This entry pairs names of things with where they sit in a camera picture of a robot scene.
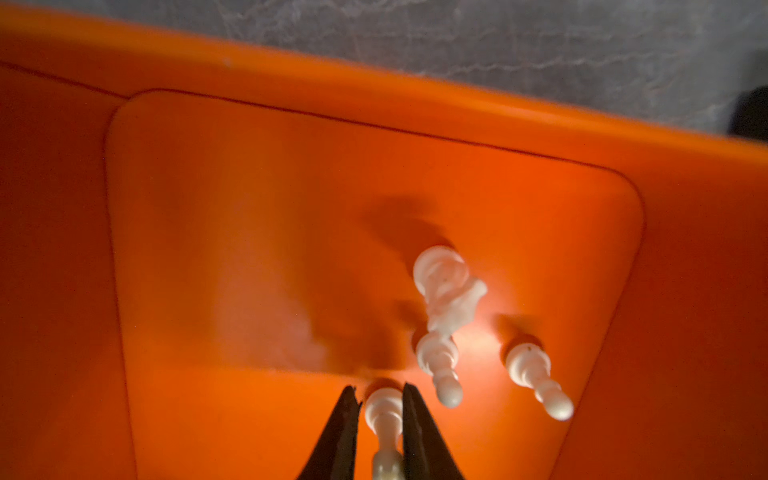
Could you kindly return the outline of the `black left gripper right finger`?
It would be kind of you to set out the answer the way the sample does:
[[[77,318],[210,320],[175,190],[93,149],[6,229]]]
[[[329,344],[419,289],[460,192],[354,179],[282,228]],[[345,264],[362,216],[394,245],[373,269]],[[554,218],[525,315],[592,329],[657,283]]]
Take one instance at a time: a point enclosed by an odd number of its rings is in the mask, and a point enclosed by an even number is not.
[[[405,383],[403,456],[409,480],[464,480],[418,388]]]

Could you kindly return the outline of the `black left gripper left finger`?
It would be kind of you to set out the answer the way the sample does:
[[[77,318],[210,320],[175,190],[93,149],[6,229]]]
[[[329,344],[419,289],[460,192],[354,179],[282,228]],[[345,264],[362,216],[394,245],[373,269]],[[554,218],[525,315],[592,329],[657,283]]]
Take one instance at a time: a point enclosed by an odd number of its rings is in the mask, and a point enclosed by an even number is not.
[[[320,434],[298,480],[353,480],[362,404],[346,386]]]

